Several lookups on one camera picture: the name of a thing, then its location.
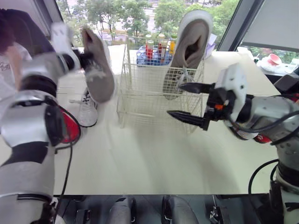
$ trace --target pink cup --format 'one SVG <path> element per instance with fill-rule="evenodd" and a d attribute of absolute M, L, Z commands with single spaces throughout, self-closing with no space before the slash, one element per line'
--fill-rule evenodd
<path fill-rule="evenodd" d="M 271 65 L 274 65 L 274 66 L 279 65 L 279 64 L 282 63 L 280 57 L 278 57 L 275 54 L 269 54 L 267 62 Z"/>

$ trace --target wire basket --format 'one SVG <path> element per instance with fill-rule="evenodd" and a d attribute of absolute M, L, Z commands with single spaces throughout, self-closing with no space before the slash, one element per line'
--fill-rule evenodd
<path fill-rule="evenodd" d="M 171 59 L 166 58 L 162 62 L 158 57 L 146 58 L 140 63 L 138 53 L 144 45 L 145 38 L 127 39 L 117 105 L 121 125 L 168 127 L 192 133 L 196 126 L 172 118 L 167 110 L 202 115 L 202 95 L 182 91 L 178 84 L 202 82 L 204 61 L 200 62 L 196 70 L 171 68 L 166 65 Z"/>

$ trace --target test tube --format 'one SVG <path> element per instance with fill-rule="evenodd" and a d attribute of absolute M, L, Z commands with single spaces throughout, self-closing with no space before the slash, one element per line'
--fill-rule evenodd
<path fill-rule="evenodd" d="M 176 46 L 177 38 L 178 38 L 178 36 L 176 34 L 171 35 L 169 53 L 172 54 L 172 55 L 174 55 L 174 49 L 175 49 L 175 46 Z"/>
<path fill-rule="evenodd" d="M 161 62 L 164 62 L 165 60 L 165 54 L 166 54 L 166 49 L 167 49 L 167 40 L 162 40 L 161 41 L 161 46 L 162 46 L 162 50 L 161 50 Z"/>
<path fill-rule="evenodd" d="M 154 41 L 148 40 L 148 48 L 146 50 L 146 57 L 147 59 L 153 58 L 153 48 L 154 48 Z"/>
<path fill-rule="evenodd" d="M 165 35 L 159 34 L 158 39 L 159 39 L 158 54 L 160 55 L 162 53 L 162 41 L 165 39 Z"/>
<path fill-rule="evenodd" d="M 151 39 L 151 35 L 150 34 L 146 34 L 145 35 L 145 52 L 148 48 L 148 41 Z"/>

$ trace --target gray shoe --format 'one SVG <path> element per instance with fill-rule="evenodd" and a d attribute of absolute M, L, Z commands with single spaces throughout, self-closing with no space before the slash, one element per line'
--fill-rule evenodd
<path fill-rule="evenodd" d="M 178 29 L 178 41 L 175 54 L 170 63 L 173 68 L 197 69 L 203 58 L 206 46 L 213 28 L 212 16 L 203 10 L 188 12 L 180 22 Z M 171 69 L 167 71 L 163 84 L 163 93 L 169 100 L 176 99 L 182 94 L 178 89 L 178 81 L 183 74 L 183 69 Z"/>
<path fill-rule="evenodd" d="M 89 65 L 84 68 L 88 91 L 95 102 L 107 102 L 115 89 L 109 49 L 106 43 L 88 28 L 82 30 L 82 38 L 84 52 L 93 54 L 93 60 L 90 60 Z"/>

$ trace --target black cable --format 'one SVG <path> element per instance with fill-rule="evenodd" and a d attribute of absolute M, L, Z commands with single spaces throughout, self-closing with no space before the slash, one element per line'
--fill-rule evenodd
<path fill-rule="evenodd" d="M 54 216 L 54 223 L 55 223 L 55 220 L 56 220 L 56 217 L 57 217 L 57 214 L 58 214 L 58 210 L 59 210 L 61 202 L 62 202 L 62 198 L 63 198 L 64 193 L 65 193 L 66 184 L 67 184 L 67 181 L 68 181 L 68 178 L 69 178 L 69 173 L 70 173 L 70 168 L 71 168 L 71 160 L 72 160 L 72 156 L 73 156 L 73 144 L 72 144 L 72 142 L 70 142 L 70 148 L 71 148 L 70 149 L 70 159 L 69 159 L 69 163 L 68 163 L 67 168 L 66 168 L 66 174 L 65 174 L 65 178 L 64 178 L 64 186 L 62 188 L 61 195 L 58 198 L 58 203 L 57 203 L 57 207 L 56 207 L 56 214 Z"/>
<path fill-rule="evenodd" d="M 299 99 L 299 97 L 294 96 L 292 94 L 281 94 L 281 95 L 276 95 L 276 96 L 271 96 L 271 97 L 284 97 L 284 98 L 288 98 L 288 99 L 290 99 L 290 98 L 297 98 L 297 99 Z"/>
<path fill-rule="evenodd" d="M 272 146 L 275 146 L 275 145 L 278 145 L 280 143 L 283 143 L 285 141 L 288 141 L 289 139 L 291 139 L 292 137 L 295 137 L 299 132 L 299 126 L 294 130 L 292 131 L 291 133 L 289 133 L 288 135 L 286 135 L 285 137 L 281 138 L 281 139 L 278 139 L 276 141 L 273 141 L 271 143 Z"/>
<path fill-rule="evenodd" d="M 71 202 L 71 199 L 70 199 L 70 200 L 68 201 L 68 203 L 66 204 L 66 207 L 65 207 L 65 209 L 64 209 L 64 212 L 62 213 L 61 218 L 64 217 L 64 215 L 65 215 L 65 213 L 66 213 L 66 211 L 67 211 L 67 209 L 68 209 L 68 207 L 69 207 L 69 205 L 70 205 L 70 202 Z"/>
<path fill-rule="evenodd" d="M 248 183 L 248 196 L 249 196 L 249 201 L 251 203 L 251 206 L 253 208 L 253 210 L 256 212 L 256 215 L 258 217 L 258 219 L 260 220 L 261 223 L 263 223 L 261 217 L 259 216 L 258 212 L 257 212 L 257 209 L 256 207 L 254 206 L 254 203 L 252 201 L 252 193 L 251 193 L 251 188 L 252 188 L 252 183 L 253 183 L 253 180 L 255 178 L 255 176 L 257 175 L 257 173 L 264 167 L 268 166 L 269 164 L 272 164 L 272 163 L 275 163 L 275 162 L 278 162 L 279 160 L 278 159 L 275 159 L 275 160 L 271 160 L 269 162 L 266 162 L 264 164 L 262 164 L 261 166 L 259 166 L 254 172 L 253 174 L 251 175 L 251 178 L 249 180 L 249 183 Z"/>
<path fill-rule="evenodd" d="M 69 115 L 73 120 L 74 120 L 74 122 L 77 124 L 77 126 L 78 126 L 78 129 L 79 129 L 79 135 L 78 135 L 78 137 L 72 142 L 72 145 L 74 146 L 78 141 L 79 141 L 79 139 L 80 139 L 80 137 L 81 137 L 81 128 L 80 128 L 80 124 L 79 124 L 79 122 L 77 121 L 77 119 L 70 113 L 70 112 L 68 112 L 66 109 L 64 109 L 62 106 L 60 106 L 59 105 L 59 108 L 63 111 L 63 112 L 65 112 L 67 115 Z M 58 148 L 56 148 L 56 152 L 58 151 L 58 150 L 61 150 L 61 149 L 66 149 L 66 148 L 69 148 L 70 147 L 70 145 L 67 145 L 67 146 L 62 146 L 62 147 L 58 147 Z"/>
<path fill-rule="evenodd" d="M 232 118 L 230 116 L 227 116 L 227 120 L 229 120 L 229 122 L 236 128 L 238 128 L 239 130 L 241 131 L 244 131 L 244 132 L 248 132 L 248 133 L 260 133 L 260 132 L 263 132 L 263 131 L 267 131 L 269 129 L 272 129 L 274 127 L 276 127 L 277 125 L 280 125 L 281 123 L 283 123 L 285 120 L 293 117 L 293 116 L 296 116 L 296 115 L 299 115 L 299 111 L 294 111 L 294 112 L 291 112 L 285 116 L 283 116 L 282 118 L 274 121 L 273 123 L 269 124 L 269 125 L 266 125 L 264 127 L 260 127 L 260 128 L 245 128 L 245 127 L 242 127 L 240 126 L 239 124 L 237 124 L 236 122 L 234 122 L 232 120 Z"/>
<path fill-rule="evenodd" d="M 276 164 L 274 167 L 273 167 L 273 170 L 271 171 L 271 174 L 270 174 L 270 180 L 273 181 L 273 177 L 274 177 L 274 174 L 275 174 L 275 171 L 276 171 L 276 168 L 277 168 L 278 164 Z"/>

